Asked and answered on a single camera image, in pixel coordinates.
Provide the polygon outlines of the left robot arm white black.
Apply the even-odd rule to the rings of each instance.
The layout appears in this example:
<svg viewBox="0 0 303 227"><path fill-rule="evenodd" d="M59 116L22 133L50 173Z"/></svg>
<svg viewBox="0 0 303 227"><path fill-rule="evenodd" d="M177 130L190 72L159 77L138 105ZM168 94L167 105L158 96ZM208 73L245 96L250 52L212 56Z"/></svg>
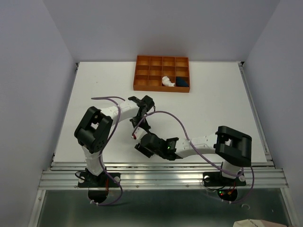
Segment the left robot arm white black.
<svg viewBox="0 0 303 227"><path fill-rule="evenodd" d="M105 182L102 152L112 137L119 122L130 120L135 131L132 138L140 141L148 133L150 126L143 117L154 107L154 101L149 96L138 99L134 96L114 102L114 106L97 109L90 107L84 114L74 136L81 145L86 159L86 170L89 181L94 186L101 186Z"/></svg>

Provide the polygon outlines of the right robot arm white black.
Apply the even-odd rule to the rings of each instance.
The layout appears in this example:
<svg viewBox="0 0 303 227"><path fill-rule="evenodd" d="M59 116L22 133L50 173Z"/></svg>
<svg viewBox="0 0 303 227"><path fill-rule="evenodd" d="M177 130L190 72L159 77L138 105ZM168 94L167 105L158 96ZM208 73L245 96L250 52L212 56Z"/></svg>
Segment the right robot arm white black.
<svg viewBox="0 0 303 227"><path fill-rule="evenodd" d="M251 166L251 136L227 126L218 127L217 132L194 139L178 137L161 139L154 133L137 128L132 138L139 143L135 148L147 157L157 155L162 159L175 161L193 155L216 154L223 159L218 180L229 184L242 168Z"/></svg>

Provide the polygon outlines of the white pink grey underwear pile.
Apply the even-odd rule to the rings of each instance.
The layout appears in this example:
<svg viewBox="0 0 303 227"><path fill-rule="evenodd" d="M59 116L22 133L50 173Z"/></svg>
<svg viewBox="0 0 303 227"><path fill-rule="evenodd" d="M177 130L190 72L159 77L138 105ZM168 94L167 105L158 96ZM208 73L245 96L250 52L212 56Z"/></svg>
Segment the white pink grey underwear pile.
<svg viewBox="0 0 303 227"><path fill-rule="evenodd" d="M168 76L162 77L162 85L166 87L175 87L175 83L171 82Z"/></svg>

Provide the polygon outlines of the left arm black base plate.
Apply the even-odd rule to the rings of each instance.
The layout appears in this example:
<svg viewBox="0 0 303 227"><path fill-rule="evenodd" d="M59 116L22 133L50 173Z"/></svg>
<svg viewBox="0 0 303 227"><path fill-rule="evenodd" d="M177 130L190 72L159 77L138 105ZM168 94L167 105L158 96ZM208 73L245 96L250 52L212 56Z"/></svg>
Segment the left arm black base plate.
<svg viewBox="0 0 303 227"><path fill-rule="evenodd" d="M78 171L75 173L78 178L78 188L118 188L119 186L105 173L95 176L89 172Z"/></svg>

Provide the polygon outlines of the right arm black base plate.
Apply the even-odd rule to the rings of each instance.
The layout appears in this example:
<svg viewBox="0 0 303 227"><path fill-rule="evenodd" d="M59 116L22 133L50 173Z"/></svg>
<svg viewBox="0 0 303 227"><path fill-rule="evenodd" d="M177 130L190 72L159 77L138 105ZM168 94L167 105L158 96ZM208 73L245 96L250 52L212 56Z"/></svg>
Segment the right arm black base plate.
<svg viewBox="0 0 303 227"><path fill-rule="evenodd" d="M202 181L206 187L246 186L245 178L240 180L223 177L220 172L204 172Z"/></svg>

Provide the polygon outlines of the navy blue underwear white trim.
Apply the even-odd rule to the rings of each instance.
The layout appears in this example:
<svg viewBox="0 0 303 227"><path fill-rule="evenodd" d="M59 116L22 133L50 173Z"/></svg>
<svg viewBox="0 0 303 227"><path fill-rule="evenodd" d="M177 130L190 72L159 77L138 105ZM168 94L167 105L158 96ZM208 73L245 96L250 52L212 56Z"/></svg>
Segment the navy blue underwear white trim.
<svg viewBox="0 0 303 227"><path fill-rule="evenodd" d="M188 82L183 77L176 77L177 87L189 87Z"/></svg>

